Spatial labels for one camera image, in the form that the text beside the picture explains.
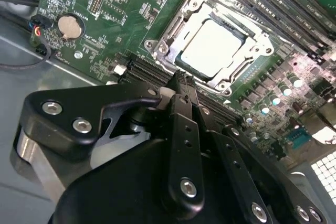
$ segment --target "screw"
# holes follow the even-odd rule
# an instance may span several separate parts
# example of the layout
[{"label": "screw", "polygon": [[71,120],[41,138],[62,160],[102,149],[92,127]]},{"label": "screw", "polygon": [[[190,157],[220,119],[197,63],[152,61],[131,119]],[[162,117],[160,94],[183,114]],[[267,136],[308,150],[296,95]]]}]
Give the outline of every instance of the screw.
[{"label": "screw", "polygon": [[165,45],[161,44],[159,46],[159,52],[165,54],[167,52],[167,48],[165,47]]},{"label": "screw", "polygon": [[296,207],[296,212],[299,214],[299,216],[304,219],[305,221],[309,221],[309,216],[306,211],[300,206]]},{"label": "screw", "polygon": [[45,102],[42,105],[42,109],[49,115],[58,115],[63,110],[62,106],[57,102]]},{"label": "screw", "polygon": [[148,89],[148,93],[151,95],[156,95],[156,91],[152,89]]},{"label": "screw", "polygon": [[239,136],[239,131],[237,131],[237,129],[235,128],[231,128],[233,134],[235,134],[236,136]]},{"label": "screw", "polygon": [[260,222],[266,223],[267,215],[266,215],[265,211],[257,203],[253,202],[252,205],[251,205],[251,209],[252,209],[252,212],[255,215],[255,217],[257,217],[257,219]]},{"label": "screw", "polygon": [[147,42],[145,43],[145,45],[146,45],[146,47],[148,47],[148,48],[152,48],[152,46],[153,46],[153,44],[152,44],[150,41],[147,41]]},{"label": "screw", "polygon": [[309,208],[309,211],[311,213],[311,215],[313,215],[313,217],[318,221],[318,222],[322,222],[321,217],[319,216],[319,214],[312,208]]},{"label": "screw", "polygon": [[80,52],[80,51],[75,51],[75,53],[73,54],[73,56],[74,56],[76,59],[81,59],[81,58],[83,58],[83,53]]},{"label": "screw", "polygon": [[210,111],[206,107],[203,107],[202,110],[205,114],[210,115]]},{"label": "screw", "polygon": [[183,179],[180,183],[181,191],[189,198],[194,198],[197,194],[196,187],[189,179]]},{"label": "screw", "polygon": [[190,0],[189,3],[188,3],[188,6],[191,8],[191,9],[196,9],[198,7],[198,2],[197,0]]},{"label": "screw", "polygon": [[79,133],[86,134],[92,130],[91,123],[85,119],[76,119],[72,127]]}]

